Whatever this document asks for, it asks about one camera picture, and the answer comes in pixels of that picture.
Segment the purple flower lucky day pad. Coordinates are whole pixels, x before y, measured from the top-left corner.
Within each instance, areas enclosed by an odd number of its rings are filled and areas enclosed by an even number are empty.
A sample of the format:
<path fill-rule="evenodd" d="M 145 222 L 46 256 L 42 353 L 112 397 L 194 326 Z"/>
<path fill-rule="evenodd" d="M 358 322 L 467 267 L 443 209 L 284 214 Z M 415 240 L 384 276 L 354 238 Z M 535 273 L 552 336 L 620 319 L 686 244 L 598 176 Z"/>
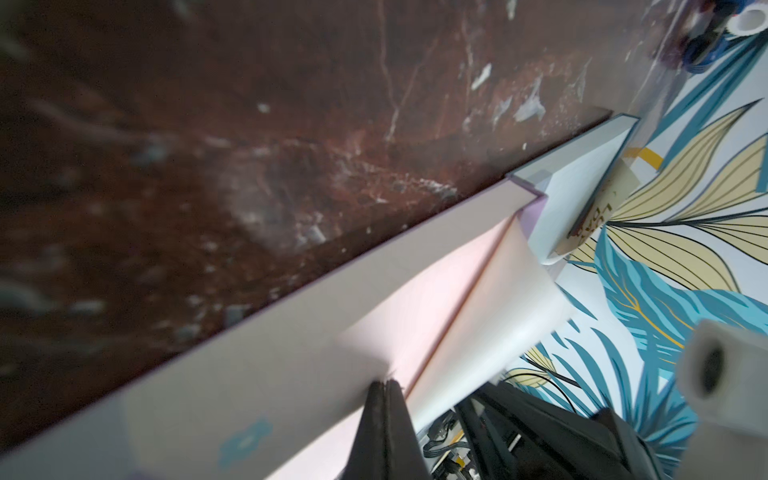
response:
<path fill-rule="evenodd" d="M 514 180 L 394 237 L 16 448 L 5 479 L 331 479 L 364 398 L 427 427 L 573 311 Z"/>

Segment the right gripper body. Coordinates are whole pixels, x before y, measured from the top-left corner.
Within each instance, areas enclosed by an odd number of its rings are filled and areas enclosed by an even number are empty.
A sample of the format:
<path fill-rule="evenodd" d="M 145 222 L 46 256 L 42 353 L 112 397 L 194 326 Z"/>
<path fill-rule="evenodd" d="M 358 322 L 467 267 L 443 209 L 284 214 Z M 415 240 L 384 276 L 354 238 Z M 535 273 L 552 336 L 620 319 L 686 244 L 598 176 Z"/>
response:
<path fill-rule="evenodd" d="M 664 479 L 653 449 L 610 408 L 583 417 L 509 384 L 487 383 L 453 412 L 464 439 L 429 442 L 427 458 L 466 449 L 481 479 Z"/>

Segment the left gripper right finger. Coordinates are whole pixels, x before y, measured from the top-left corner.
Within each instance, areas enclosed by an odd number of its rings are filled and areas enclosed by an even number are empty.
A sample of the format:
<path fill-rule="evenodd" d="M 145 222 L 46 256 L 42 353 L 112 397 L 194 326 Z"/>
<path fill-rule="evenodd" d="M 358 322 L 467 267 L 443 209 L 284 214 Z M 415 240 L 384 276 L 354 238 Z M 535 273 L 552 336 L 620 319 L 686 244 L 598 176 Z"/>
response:
<path fill-rule="evenodd" d="M 386 383 L 386 478 L 430 480 L 401 386 Z"/>

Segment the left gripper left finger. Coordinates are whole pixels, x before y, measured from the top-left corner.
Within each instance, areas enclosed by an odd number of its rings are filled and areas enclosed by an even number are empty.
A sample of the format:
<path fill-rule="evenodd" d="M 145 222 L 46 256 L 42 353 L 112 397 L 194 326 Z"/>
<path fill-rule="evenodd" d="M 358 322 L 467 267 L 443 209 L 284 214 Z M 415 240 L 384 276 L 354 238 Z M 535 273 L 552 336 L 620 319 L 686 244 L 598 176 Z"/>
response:
<path fill-rule="evenodd" d="M 389 478 L 389 383 L 375 381 L 368 390 L 343 480 Z"/>

